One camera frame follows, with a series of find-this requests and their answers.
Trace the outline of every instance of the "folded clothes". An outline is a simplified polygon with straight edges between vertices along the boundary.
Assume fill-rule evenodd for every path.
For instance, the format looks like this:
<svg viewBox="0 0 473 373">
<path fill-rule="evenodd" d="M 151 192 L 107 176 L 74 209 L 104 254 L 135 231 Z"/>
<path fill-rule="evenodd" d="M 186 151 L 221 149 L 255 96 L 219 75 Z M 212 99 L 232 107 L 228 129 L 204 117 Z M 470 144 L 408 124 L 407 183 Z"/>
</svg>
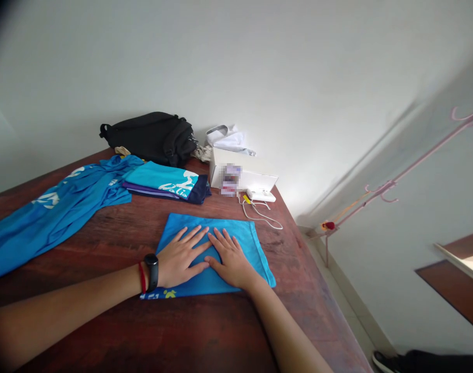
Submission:
<svg viewBox="0 0 473 373">
<path fill-rule="evenodd" d="M 136 185 L 127 181 L 122 183 L 122 186 L 127 188 L 131 193 L 144 195 L 147 197 L 157 197 L 164 199 L 177 199 L 186 201 L 195 205 L 201 205 L 205 201 L 205 197 L 211 196 L 212 192 L 210 190 L 210 185 L 208 183 L 208 175 L 199 175 L 198 180 L 195 183 L 195 186 L 191 190 L 187 199 L 181 199 L 177 194 L 171 193 L 169 191 L 149 188 L 147 186 Z"/>
<path fill-rule="evenodd" d="M 205 219 L 198 218 L 190 215 L 181 215 L 171 213 L 167 219 L 167 224 L 164 228 L 164 233 L 159 242 L 159 247 L 156 253 L 161 252 L 169 242 L 172 241 L 174 236 L 183 228 L 188 227 L 188 232 L 194 227 L 201 225 L 202 227 L 210 227 L 210 231 L 213 232 L 214 228 L 220 231 L 226 228 L 229 234 L 235 236 L 245 253 L 248 261 L 252 267 L 261 275 L 271 287 L 276 286 L 276 280 L 273 273 L 269 269 L 267 258 L 262 251 L 261 244 L 255 231 L 255 223 L 250 221 L 240 220 L 223 220 L 223 219 Z M 199 242 L 199 245 L 208 241 L 207 235 Z M 204 258 L 209 255 L 213 256 L 221 262 L 221 257 L 217 253 L 214 246 L 211 246 L 205 252 L 200 254 L 191 264 L 194 266 L 204 261 Z M 175 298 L 191 295 L 204 295 L 204 294 L 219 294 L 219 293 L 230 293 L 237 292 L 240 289 L 234 288 L 227 284 L 212 268 L 205 269 L 201 274 L 193 277 L 188 282 L 176 286 L 171 289 L 157 288 L 153 292 L 145 295 L 141 295 L 141 299 L 160 299 L 160 298 Z"/>
<path fill-rule="evenodd" d="M 169 191 L 183 199 L 188 199 L 197 180 L 196 173 L 153 162 L 145 163 L 125 178 L 125 181 L 132 184 Z"/>
<path fill-rule="evenodd" d="M 154 188 L 149 188 L 147 186 L 142 186 L 142 185 L 136 185 L 129 183 L 127 181 L 124 181 L 122 183 L 122 186 L 125 187 L 129 191 L 133 192 L 138 192 L 140 194 L 149 194 L 149 195 L 154 195 L 154 196 L 166 196 L 169 198 L 174 198 L 174 199 L 179 199 L 179 196 L 171 193 L 170 191 L 163 191 L 159 189 L 154 189 Z"/>
</svg>

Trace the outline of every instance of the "tissue box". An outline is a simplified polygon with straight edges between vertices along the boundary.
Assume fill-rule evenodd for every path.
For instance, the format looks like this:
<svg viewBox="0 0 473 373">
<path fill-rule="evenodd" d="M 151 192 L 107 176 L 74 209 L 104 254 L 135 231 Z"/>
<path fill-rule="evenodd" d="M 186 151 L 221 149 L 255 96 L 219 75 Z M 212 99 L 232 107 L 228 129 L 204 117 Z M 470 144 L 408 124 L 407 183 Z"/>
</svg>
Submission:
<svg viewBox="0 0 473 373">
<path fill-rule="evenodd" d="M 239 190 L 262 188 L 270 191 L 278 181 L 278 174 L 265 159 L 213 148 L 210 159 L 210 186 L 212 188 L 222 188 L 224 167 L 227 164 L 241 167 Z"/>
</svg>

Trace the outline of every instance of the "pink clothes rack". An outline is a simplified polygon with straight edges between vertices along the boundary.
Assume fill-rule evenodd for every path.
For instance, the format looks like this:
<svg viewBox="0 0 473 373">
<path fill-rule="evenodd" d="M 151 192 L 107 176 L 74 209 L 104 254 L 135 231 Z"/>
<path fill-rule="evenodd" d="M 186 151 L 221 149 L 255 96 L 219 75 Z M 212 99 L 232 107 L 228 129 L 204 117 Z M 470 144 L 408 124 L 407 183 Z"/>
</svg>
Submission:
<svg viewBox="0 0 473 373">
<path fill-rule="evenodd" d="M 349 220 L 352 216 L 357 214 L 359 211 L 361 211 L 364 207 L 369 205 L 374 199 L 380 197 L 384 202 L 387 203 L 394 203 L 398 201 L 398 198 L 389 200 L 385 197 L 385 193 L 388 192 L 390 189 L 394 188 L 397 186 L 397 183 L 399 182 L 400 179 L 402 179 L 405 175 L 407 175 L 409 172 L 411 172 L 413 169 L 415 169 L 418 165 L 423 163 L 429 156 L 431 156 L 433 153 L 435 153 L 438 149 L 440 149 L 443 145 L 448 143 L 452 138 L 457 136 L 460 132 L 464 131 L 465 129 L 469 127 L 473 127 L 473 113 L 471 115 L 468 115 L 467 117 L 464 118 L 458 118 L 456 116 L 456 111 L 457 107 L 454 107 L 452 109 L 452 112 L 450 114 L 450 117 L 452 120 L 456 122 L 462 122 L 454 131 L 449 133 L 446 137 L 444 137 L 437 145 L 432 147 L 430 150 L 428 150 L 424 155 L 422 155 L 417 161 L 415 161 L 413 164 L 411 164 L 409 167 L 407 167 L 404 171 L 402 171 L 400 174 L 395 176 L 393 179 L 388 180 L 385 184 L 380 186 L 379 188 L 370 191 L 369 185 L 366 185 L 364 189 L 366 192 L 371 192 L 372 195 L 369 197 L 365 202 L 360 204 L 355 210 L 353 210 L 350 214 L 348 214 L 346 217 L 344 217 L 342 220 L 340 220 L 337 224 L 335 224 L 335 228 L 332 230 L 328 230 L 324 233 L 321 233 L 317 235 L 316 237 L 323 237 L 325 236 L 325 245 L 326 245 L 326 268 L 329 267 L 329 250 L 328 250 L 328 238 L 331 236 L 333 233 L 338 231 L 340 226 L 345 223 L 347 220 Z"/>
</svg>

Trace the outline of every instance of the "blue cloth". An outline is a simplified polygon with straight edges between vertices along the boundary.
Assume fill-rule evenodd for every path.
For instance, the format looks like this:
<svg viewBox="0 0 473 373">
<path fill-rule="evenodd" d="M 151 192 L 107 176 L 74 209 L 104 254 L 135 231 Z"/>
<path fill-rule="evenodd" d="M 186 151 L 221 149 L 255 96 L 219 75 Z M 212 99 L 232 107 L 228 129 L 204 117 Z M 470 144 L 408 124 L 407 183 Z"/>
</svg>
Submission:
<svg viewBox="0 0 473 373">
<path fill-rule="evenodd" d="M 1 220 L 0 276 L 65 241 L 102 207 L 131 202 L 123 177 L 142 164 L 134 155 L 115 155 L 80 167 Z"/>
<path fill-rule="evenodd" d="M 245 256 L 253 268 L 255 268 L 255 270 L 259 273 L 259 275 L 261 275 L 272 288 L 276 286 L 276 279 L 269 269 L 266 255 L 264 254 L 264 251 L 262 251 L 261 244 L 257 238 L 254 222 L 241 220 L 205 219 L 193 217 L 190 215 L 171 213 L 167 219 L 167 224 L 165 225 L 164 233 L 162 234 L 162 238 L 159 242 L 159 248 L 157 248 L 156 253 L 158 254 L 161 252 L 183 227 L 188 227 L 188 232 L 190 232 L 197 225 L 201 225 L 202 228 L 205 228 L 206 226 L 210 227 L 211 233 L 213 233 L 214 227 L 220 231 L 222 231 L 223 228 L 226 228 L 231 236 L 235 236 L 238 239 Z M 201 245 L 207 241 L 208 238 L 207 235 L 205 235 L 198 245 Z M 214 248 L 214 246 L 211 246 L 209 249 L 199 255 L 193 261 L 191 266 L 203 262 L 204 258 L 208 255 L 213 256 L 219 262 L 221 262 L 221 257 L 217 253 L 217 250 Z M 174 298 L 190 295 L 231 293 L 237 292 L 239 290 L 240 289 L 228 285 L 212 268 L 207 268 L 201 274 L 193 277 L 190 281 L 176 286 L 175 288 L 157 288 L 155 291 L 147 294 L 146 296 L 141 295 L 140 298 Z"/>
<path fill-rule="evenodd" d="M 126 181 L 129 183 L 167 190 L 183 199 L 188 199 L 197 180 L 198 175 L 196 173 L 181 168 L 158 165 L 153 162 L 147 162 L 126 177 Z"/>
</svg>

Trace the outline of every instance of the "wristband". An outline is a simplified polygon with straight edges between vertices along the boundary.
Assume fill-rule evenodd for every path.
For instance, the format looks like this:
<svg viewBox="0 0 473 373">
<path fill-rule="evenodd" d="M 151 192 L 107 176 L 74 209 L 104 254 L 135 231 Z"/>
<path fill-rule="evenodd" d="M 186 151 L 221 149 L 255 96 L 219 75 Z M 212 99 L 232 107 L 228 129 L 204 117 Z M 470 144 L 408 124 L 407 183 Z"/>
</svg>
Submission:
<svg viewBox="0 0 473 373">
<path fill-rule="evenodd" d="M 143 272 L 143 266 L 141 262 L 138 263 L 139 271 L 141 273 L 141 293 L 145 294 L 147 292 L 147 281 L 145 280 L 145 272 Z"/>
</svg>

